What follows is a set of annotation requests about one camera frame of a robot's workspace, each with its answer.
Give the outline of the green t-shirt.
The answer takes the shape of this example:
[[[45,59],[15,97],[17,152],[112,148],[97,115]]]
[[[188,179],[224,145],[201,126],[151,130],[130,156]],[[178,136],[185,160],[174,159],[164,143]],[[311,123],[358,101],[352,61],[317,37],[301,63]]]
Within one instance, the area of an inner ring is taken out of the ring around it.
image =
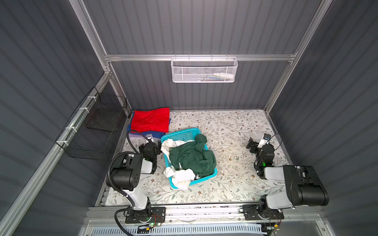
[[[191,142],[178,147],[172,147],[169,152],[169,160],[174,169],[188,170],[199,178],[214,174],[217,166],[215,154],[212,150],[206,149],[207,137],[198,134]]]

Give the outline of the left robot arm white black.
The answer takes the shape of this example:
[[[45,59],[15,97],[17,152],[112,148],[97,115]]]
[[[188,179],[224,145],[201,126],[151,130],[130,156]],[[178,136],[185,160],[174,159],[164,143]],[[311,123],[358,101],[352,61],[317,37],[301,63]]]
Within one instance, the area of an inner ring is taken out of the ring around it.
[[[139,149],[132,149],[113,158],[107,170],[106,184],[129,200],[132,211],[150,215],[151,202],[139,187],[139,180],[142,175],[155,173],[161,142],[147,142]]]

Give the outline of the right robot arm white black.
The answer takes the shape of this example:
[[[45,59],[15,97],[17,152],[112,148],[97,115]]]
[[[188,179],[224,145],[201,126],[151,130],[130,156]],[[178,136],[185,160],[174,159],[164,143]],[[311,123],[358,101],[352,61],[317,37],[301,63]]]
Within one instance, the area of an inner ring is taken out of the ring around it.
[[[258,210],[280,211],[296,206],[326,206],[329,195],[312,166],[274,166],[275,147],[270,143],[271,135],[265,134],[259,142],[249,139],[246,148],[256,156],[254,169],[263,180],[281,181],[285,191],[263,195],[258,202]]]

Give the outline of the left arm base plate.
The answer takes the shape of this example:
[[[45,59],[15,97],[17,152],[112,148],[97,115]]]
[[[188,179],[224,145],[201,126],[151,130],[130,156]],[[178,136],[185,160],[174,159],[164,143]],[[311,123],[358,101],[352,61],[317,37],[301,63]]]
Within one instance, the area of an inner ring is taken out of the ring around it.
[[[166,216],[165,207],[148,207],[144,210],[130,210],[125,214],[126,224],[139,223],[164,223]]]

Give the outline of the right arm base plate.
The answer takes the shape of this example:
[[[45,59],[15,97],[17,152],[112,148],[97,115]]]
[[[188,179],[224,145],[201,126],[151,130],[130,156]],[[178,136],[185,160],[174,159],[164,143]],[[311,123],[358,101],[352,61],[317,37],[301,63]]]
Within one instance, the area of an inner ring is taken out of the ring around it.
[[[242,208],[239,209],[239,212],[242,213],[246,220],[278,220],[281,221],[284,219],[284,214],[278,209],[270,209],[260,207],[258,204],[247,204],[242,205]]]

